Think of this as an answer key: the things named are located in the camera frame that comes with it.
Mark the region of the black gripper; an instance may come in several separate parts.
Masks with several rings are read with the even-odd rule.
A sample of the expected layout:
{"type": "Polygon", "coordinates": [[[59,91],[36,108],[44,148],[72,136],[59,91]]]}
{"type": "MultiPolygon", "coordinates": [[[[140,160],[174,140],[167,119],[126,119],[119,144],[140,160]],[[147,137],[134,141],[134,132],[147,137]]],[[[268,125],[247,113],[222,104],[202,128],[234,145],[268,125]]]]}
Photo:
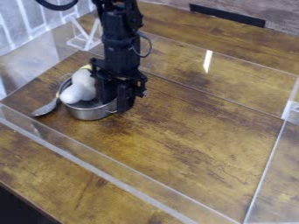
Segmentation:
{"type": "Polygon", "coordinates": [[[98,98],[108,104],[116,98],[116,112],[126,113],[135,105],[136,83],[146,86],[147,77],[139,70],[140,60],[147,55],[140,54],[140,39],[108,40],[104,42],[104,58],[92,58],[92,76],[96,78],[98,98]],[[116,84],[120,79],[132,82],[116,84]]]}

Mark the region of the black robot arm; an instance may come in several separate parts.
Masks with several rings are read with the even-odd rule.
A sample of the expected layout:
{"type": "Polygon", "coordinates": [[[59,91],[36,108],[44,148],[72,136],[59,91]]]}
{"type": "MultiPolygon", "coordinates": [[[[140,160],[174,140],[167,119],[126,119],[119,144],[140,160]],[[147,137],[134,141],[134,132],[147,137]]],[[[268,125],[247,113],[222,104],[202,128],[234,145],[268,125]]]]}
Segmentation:
{"type": "Polygon", "coordinates": [[[143,14],[136,0],[92,0],[102,23],[104,59],[92,58],[98,97],[104,104],[116,101],[116,112],[126,113],[136,97],[146,96],[147,77],[140,72],[143,14]]]}

